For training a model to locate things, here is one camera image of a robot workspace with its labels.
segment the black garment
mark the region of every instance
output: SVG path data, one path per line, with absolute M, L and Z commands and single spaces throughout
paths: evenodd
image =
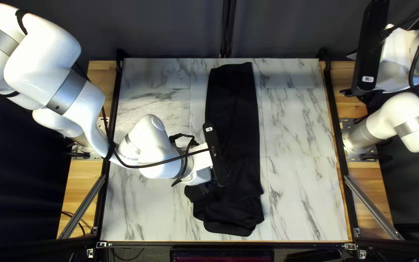
M 260 134 L 251 63 L 213 68 L 208 80 L 205 121 L 212 122 L 230 185 L 214 179 L 186 186 L 193 215 L 213 233 L 249 236 L 264 220 L 260 195 Z

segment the mounting plate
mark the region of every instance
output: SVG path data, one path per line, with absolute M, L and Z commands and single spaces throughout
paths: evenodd
M 106 121 L 107 121 L 107 123 L 108 123 L 108 125 L 109 125 L 109 117 L 107 117 L 106 118 Z M 104 128 L 104 121 L 103 121 L 103 118 L 102 117 L 99 117 L 97 120 L 96 120 L 96 126 L 98 127 L 98 129 L 100 129 L 100 131 L 103 133 L 103 134 L 106 134 L 106 129 Z M 77 148 L 77 144 L 76 145 L 74 145 L 73 147 L 72 147 L 72 152 L 80 152 L 80 153 L 82 153 L 82 150 L 80 149 L 80 148 Z M 90 153 L 90 158 L 79 158 L 79 157 L 73 157 L 72 158 L 72 160 L 78 160 L 78 161 L 102 161 L 103 160 L 103 158 L 100 156 L 100 154 L 98 154 L 97 152 L 91 152 Z
M 342 130 L 352 128 L 354 125 L 356 125 L 354 121 L 356 121 L 356 118 L 339 118 L 340 128 Z M 362 154 L 358 154 L 356 152 L 350 151 L 345 146 L 344 146 L 344 152 L 346 153 L 347 162 L 376 162 L 377 161 L 377 159 L 360 160 L 359 156 Z M 376 149 L 376 145 L 373 145 L 366 148 L 366 153 L 363 155 L 377 155 L 377 154 L 378 154 L 378 150 Z

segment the white marble surface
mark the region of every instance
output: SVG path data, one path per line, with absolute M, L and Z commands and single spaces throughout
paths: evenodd
M 262 89 L 267 156 L 335 156 L 323 88 Z
M 102 240 L 347 240 L 316 59 L 127 59 L 115 141 L 122 140 L 140 117 L 153 113 L 163 120 L 168 135 L 190 133 L 203 142 L 210 70 L 245 62 L 253 65 L 257 91 L 265 221 L 249 237 L 210 233 L 193 217 L 183 185 L 171 188 L 169 180 L 146 179 L 137 170 L 112 164 Z M 187 143 L 178 140 L 179 146 Z
M 317 59 L 260 58 L 262 88 L 318 88 L 323 76 Z

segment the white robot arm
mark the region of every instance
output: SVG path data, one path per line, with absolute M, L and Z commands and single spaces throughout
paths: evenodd
M 60 132 L 68 123 L 75 123 L 80 129 L 70 130 L 70 136 L 81 130 L 89 146 L 102 157 L 127 168 L 140 168 L 148 178 L 179 177 L 187 185 L 211 179 L 212 161 L 207 144 L 194 146 L 184 156 L 183 150 L 171 144 L 164 124 L 154 115 L 144 116 L 119 146 L 110 146 L 96 125 L 104 94 L 71 70 L 81 52 L 78 41 L 66 30 L 33 14 L 22 16 L 20 22 L 27 34 L 21 36 L 20 29 L 15 28 L 19 26 L 15 21 L 16 11 L 0 4 L 0 31 L 13 34 L 15 38 L 10 38 L 18 43 L 10 54 L 1 54 L 4 47 L 0 45 L 0 69 L 4 67 L 4 80 L 9 87 L 44 109 L 34 113 L 35 120 L 49 118 L 54 113 L 58 118 L 44 124 Z M 186 168 L 183 168 L 184 158 L 187 158 Z
M 0 4 L 0 94 L 25 109 L 33 110 L 33 118 L 39 124 L 58 131 L 82 145 L 85 152 L 91 152 L 92 149 L 86 143 L 83 131 L 77 124 L 45 108 L 25 94 L 16 92 L 4 80 L 3 71 L 7 61 L 25 38 L 25 34 L 17 23 L 16 11 L 17 9 L 12 6 Z
M 409 71 L 418 45 L 418 31 L 399 28 L 386 39 L 377 90 L 390 93 L 409 88 Z M 413 82 L 419 84 L 419 57 Z M 394 135 L 399 135 L 409 151 L 419 152 L 419 97 L 416 94 L 404 92 L 393 96 L 368 118 L 344 131 L 342 138 L 348 150 L 365 153 L 367 147 Z

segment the wooden board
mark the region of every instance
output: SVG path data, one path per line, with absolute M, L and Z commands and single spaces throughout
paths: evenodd
M 358 98 L 347 98 L 340 93 L 341 90 L 348 89 L 352 85 L 354 62 L 332 62 L 331 78 L 334 86 L 334 98 L 338 110 L 339 118 L 359 118 L 366 116 L 368 110 L 366 105 L 358 100 Z M 347 163 L 349 175 L 357 182 L 360 188 L 366 193 L 376 207 L 384 214 L 384 216 L 392 223 L 391 212 L 387 202 L 386 190 L 382 179 L 381 168 L 378 162 L 350 162 Z M 337 172 L 339 175 L 340 188 L 342 198 L 344 198 L 344 185 L 342 183 L 340 168 L 338 165 Z M 381 229 L 381 226 L 375 221 L 368 209 L 355 199 L 355 211 L 357 213 L 358 227 L 365 237 L 386 238 L 391 237 Z M 350 224 L 347 220 L 347 231 L 349 239 L 351 239 Z
M 359 118 L 367 114 L 366 106 L 357 98 L 346 98 L 339 93 L 340 90 L 350 88 L 352 84 L 352 75 L 354 62 L 332 62 L 331 76 L 334 85 L 334 96 L 338 108 L 339 118 Z M 88 69 L 88 77 L 91 82 L 97 85 L 106 95 L 104 108 L 109 116 L 111 110 L 111 101 L 114 90 L 114 82 L 116 75 L 115 61 L 90 61 Z M 362 190 L 368 195 L 378 209 L 392 222 L 389 204 L 387 203 L 386 190 L 382 180 L 381 169 L 379 163 L 349 163 L 349 174 L 360 185 Z M 97 178 L 101 174 L 102 161 L 78 161 L 73 160 L 70 166 L 69 178 L 67 180 L 66 194 L 64 197 L 63 211 L 74 213 L 80 203 L 83 201 Z M 340 188 L 344 199 L 344 185 L 340 177 L 340 169 L 338 168 Z M 89 207 L 82 218 L 81 224 L 84 225 L 86 233 L 90 232 L 93 225 L 95 215 L 96 200 Z M 363 235 L 366 237 L 390 238 L 378 223 L 371 216 L 369 211 L 359 199 L 355 200 L 355 207 L 358 217 L 358 225 Z M 69 221 L 69 217 L 61 215 L 59 234 Z M 350 225 L 347 220 L 347 232 L 349 239 L 352 238 Z M 72 237 L 82 236 L 82 232 L 77 227 Z

